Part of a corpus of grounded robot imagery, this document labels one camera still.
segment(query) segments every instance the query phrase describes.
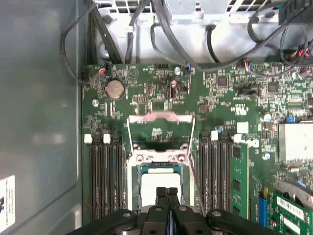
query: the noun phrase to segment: sticker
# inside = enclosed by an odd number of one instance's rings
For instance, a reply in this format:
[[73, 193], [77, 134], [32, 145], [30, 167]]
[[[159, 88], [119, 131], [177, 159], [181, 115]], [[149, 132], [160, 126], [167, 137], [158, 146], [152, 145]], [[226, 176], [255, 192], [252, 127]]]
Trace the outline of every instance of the sticker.
[[280, 197], [277, 197], [277, 205], [281, 206], [285, 210], [289, 211], [290, 213], [294, 214], [304, 221], [304, 213], [301, 209], [295, 207], [294, 205], [290, 204]]
[[15, 223], [15, 176], [0, 180], [0, 233]]
[[294, 223], [292, 223], [290, 220], [287, 220], [285, 217], [283, 218], [284, 218], [284, 224], [300, 235], [300, 228]]

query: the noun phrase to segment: blue slot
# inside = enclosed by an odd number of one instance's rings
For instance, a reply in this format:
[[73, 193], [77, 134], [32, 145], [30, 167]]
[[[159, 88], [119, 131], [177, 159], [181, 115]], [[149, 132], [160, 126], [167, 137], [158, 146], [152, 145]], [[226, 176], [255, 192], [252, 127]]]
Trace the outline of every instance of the blue slot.
[[263, 227], [268, 226], [268, 201], [259, 196], [259, 224]]
[[295, 122], [295, 117], [287, 117], [286, 121], [287, 122]]

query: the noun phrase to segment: motherboard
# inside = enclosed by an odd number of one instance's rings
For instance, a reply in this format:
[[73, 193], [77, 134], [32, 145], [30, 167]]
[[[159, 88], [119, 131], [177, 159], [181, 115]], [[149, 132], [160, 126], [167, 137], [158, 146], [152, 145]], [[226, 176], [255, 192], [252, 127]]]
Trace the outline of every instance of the motherboard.
[[[253, 63], [273, 74], [281, 63]], [[257, 77], [237, 64], [90, 65], [82, 88], [83, 223], [155, 204], [223, 209], [281, 234], [313, 234], [313, 76]]]

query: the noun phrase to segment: blue wire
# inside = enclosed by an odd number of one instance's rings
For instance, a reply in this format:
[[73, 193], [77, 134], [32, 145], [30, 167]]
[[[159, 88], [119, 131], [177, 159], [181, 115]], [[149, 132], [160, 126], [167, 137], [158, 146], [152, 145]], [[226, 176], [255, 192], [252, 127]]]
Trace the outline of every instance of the blue wire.
[[251, 70], [251, 66], [252, 66], [253, 62], [250, 62], [248, 69]]

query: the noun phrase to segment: capacitor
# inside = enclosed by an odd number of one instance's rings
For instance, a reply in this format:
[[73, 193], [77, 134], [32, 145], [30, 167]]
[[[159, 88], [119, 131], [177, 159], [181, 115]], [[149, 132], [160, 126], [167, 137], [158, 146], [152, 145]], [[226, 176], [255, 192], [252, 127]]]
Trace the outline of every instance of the capacitor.
[[92, 103], [93, 107], [95, 107], [95, 108], [99, 106], [99, 100], [98, 99], [93, 99], [91, 103]]
[[297, 166], [294, 166], [294, 165], [289, 165], [289, 166], [287, 167], [287, 169], [288, 169], [288, 171], [290, 171], [290, 172], [299, 172], [299, 171], [300, 171], [300, 168], [297, 167]]
[[269, 153], [264, 153], [263, 156], [262, 156], [263, 160], [268, 160], [270, 159], [270, 154]]
[[224, 130], [224, 127], [223, 126], [220, 126], [220, 125], [217, 125], [215, 127], [215, 130], [217, 130], [218, 132], [222, 132]]
[[260, 120], [265, 121], [265, 122], [270, 122], [272, 121], [272, 116], [271, 114], [266, 113], [266, 114], [261, 115]]
[[174, 68], [174, 73], [175, 73], [177, 76], [179, 76], [180, 73], [181, 73], [181, 68], [180, 68], [180, 67], [175, 67], [175, 68]]

